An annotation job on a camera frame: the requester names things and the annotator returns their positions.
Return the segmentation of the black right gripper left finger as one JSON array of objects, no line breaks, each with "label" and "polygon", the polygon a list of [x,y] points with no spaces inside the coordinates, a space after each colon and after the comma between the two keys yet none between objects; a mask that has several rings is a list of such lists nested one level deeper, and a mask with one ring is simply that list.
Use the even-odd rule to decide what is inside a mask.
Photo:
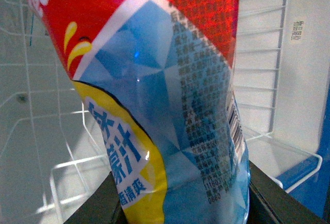
[{"label": "black right gripper left finger", "polygon": [[64,223],[126,223],[112,173]]}]

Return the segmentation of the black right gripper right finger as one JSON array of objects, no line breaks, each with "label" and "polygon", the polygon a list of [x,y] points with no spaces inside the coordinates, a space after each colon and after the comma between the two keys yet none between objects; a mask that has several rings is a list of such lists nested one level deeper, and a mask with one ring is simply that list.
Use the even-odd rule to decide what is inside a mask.
[{"label": "black right gripper right finger", "polygon": [[249,162],[251,180],[248,223],[326,223],[286,193],[253,162]]}]

